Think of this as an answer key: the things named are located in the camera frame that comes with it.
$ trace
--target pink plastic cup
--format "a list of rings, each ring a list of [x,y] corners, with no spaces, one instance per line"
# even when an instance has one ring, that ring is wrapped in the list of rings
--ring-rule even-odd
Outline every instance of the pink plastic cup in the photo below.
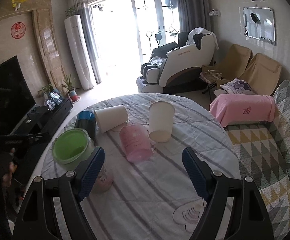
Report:
[[[126,158],[131,163],[145,161],[152,156],[147,129],[140,124],[125,126],[119,132]]]

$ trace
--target metal screw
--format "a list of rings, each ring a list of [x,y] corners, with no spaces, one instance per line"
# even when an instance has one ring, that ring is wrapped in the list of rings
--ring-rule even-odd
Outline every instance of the metal screw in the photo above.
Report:
[[[246,178],[245,178],[245,181],[247,181],[247,182],[253,182],[253,178],[252,177],[250,177],[250,176],[247,176]]]
[[[41,176],[36,176],[34,178],[34,182],[40,182],[42,180],[42,177]]]
[[[213,171],[213,174],[216,176],[216,177],[220,177],[223,175],[223,173],[221,171]]]
[[[65,176],[66,176],[66,177],[73,177],[74,174],[75,174],[74,171],[68,171],[68,172],[65,173]]]

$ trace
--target striped bedsheet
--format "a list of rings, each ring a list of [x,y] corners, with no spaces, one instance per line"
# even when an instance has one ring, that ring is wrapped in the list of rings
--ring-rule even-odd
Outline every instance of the striped bedsheet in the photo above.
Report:
[[[197,196],[183,166],[181,154],[192,147],[200,160],[213,170],[240,179],[239,161],[232,143],[213,116],[187,98],[142,93],[109,99],[88,107],[97,110],[124,105],[128,123],[149,124],[149,106],[155,101],[170,102],[175,107],[172,138],[167,143],[152,144],[153,156],[145,162],[129,163],[120,145],[119,133],[101,134],[96,128],[98,146],[106,153],[106,167],[114,183],[102,194],[91,194],[81,203],[85,216],[98,240],[180,240],[189,239],[206,203]],[[64,131],[74,127],[74,117]],[[51,179],[65,173],[48,151],[42,177]],[[63,239],[71,239],[60,201],[54,198]],[[226,232],[232,199],[226,205],[217,239]]]

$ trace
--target white towel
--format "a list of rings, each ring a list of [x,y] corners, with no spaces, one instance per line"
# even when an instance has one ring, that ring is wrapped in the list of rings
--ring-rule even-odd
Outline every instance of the white towel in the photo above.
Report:
[[[213,32],[210,32],[208,30],[205,30],[204,28],[196,28],[196,29],[193,29],[189,35],[188,35],[188,40],[187,40],[187,43],[186,45],[195,45],[195,42],[194,42],[194,39],[193,39],[193,36],[195,34],[212,34],[214,36],[214,41],[215,41],[215,47],[216,49],[219,49],[218,47],[218,42],[217,42],[217,38],[216,38],[216,35],[215,33]]]

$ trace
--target tv stand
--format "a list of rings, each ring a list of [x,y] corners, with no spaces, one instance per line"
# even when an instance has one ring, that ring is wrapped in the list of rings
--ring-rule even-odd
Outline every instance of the tv stand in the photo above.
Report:
[[[14,133],[48,133],[52,139],[72,108],[73,104],[69,98],[65,98],[60,105],[51,111],[49,110],[49,106],[38,106],[29,112]],[[48,143],[38,144],[23,153],[18,152],[18,156],[23,156],[23,158],[16,160],[18,168],[13,177],[20,185],[25,186],[28,183],[47,145]]]

